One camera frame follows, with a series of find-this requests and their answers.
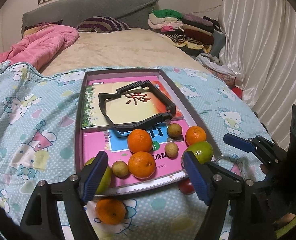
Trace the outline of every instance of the curtain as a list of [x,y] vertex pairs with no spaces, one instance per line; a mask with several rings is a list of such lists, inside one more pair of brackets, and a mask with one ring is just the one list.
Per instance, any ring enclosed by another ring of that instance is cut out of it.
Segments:
[[277,144],[289,144],[296,104],[296,12],[287,0],[223,0],[220,60],[237,75],[243,101]]

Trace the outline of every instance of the gray headboard cover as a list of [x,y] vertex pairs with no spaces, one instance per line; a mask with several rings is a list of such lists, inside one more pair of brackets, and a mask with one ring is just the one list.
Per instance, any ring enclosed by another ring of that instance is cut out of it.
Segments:
[[59,0],[23,14],[22,33],[26,26],[63,20],[63,25],[77,27],[92,16],[110,16],[131,28],[149,29],[148,14],[158,0]]

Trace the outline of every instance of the orange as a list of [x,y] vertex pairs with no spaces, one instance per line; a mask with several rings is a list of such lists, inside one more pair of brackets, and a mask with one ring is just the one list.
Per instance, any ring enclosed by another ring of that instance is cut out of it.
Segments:
[[137,152],[128,161],[130,173],[138,179],[149,178],[156,170],[156,162],[148,152]]
[[132,153],[148,152],[152,149],[152,138],[145,130],[135,129],[128,136],[128,148]]
[[206,141],[205,130],[199,126],[192,126],[186,132],[186,143],[190,146],[197,142]]
[[103,198],[96,204],[97,217],[107,225],[116,225],[126,216],[126,208],[122,201],[114,198]]

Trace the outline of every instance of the bed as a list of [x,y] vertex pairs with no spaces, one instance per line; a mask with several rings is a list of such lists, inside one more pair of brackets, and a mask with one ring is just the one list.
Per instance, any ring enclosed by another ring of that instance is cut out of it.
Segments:
[[[259,134],[270,139],[266,130],[226,84],[167,38],[148,30],[148,13],[157,1],[60,0],[23,15],[22,30],[39,22],[58,20],[76,27],[94,15],[120,19],[131,29],[108,34],[80,33],[73,45],[56,54],[39,72],[29,63],[0,64],[0,205],[16,223],[20,222],[39,180],[53,183],[74,173],[71,149],[77,101],[82,76],[94,69],[162,69],[182,88],[213,134],[224,155],[220,165],[243,178],[264,178],[258,159],[224,144],[222,136],[232,131],[243,138]],[[2,86],[4,82],[8,84],[6,89]],[[235,118],[242,129],[227,129],[226,115]],[[13,160],[14,153],[31,150],[40,137],[50,144],[44,146],[40,155],[45,161],[38,164],[38,172],[24,165],[20,167]],[[48,153],[51,158],[47,163]],[[183,195],[175,184],[122,199],[132,213],[116,226],[99,223],[89,204],[87,213],[100,239],[123,239],[125,235],[129,239],[194,239],[207,210],[196,194]],[[59,205],[59,213],[66,239],[72,239],[63,205]],[[231,218],[227,215],[222,239],[228,238],[230,225]]]

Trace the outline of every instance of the light blue blanket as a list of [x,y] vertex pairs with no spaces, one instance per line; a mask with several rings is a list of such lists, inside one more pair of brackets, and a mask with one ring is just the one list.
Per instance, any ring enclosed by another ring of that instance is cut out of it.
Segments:
[[[85,71],[43,77],[28,63],[0,64],[0,205],[16,223],[36,183],[65,180],[75,173],[75,119]],[[270,139],[253,112],[219,79],[190,69],[160,67],[180,88],[216,139],[224,158],[219,162],[243,178],[262,180],[254,155],[224,144],[232,133],[242,138],[257,134]],[[177,184],[124,198],[128,214],[123,223],[108,226],[87,206],[101,239],[194,239],[207,206],[196,194],[183,195]],[[59,204],[66,237],[71,230]],[[227,239],[226,218],[222,238]]]

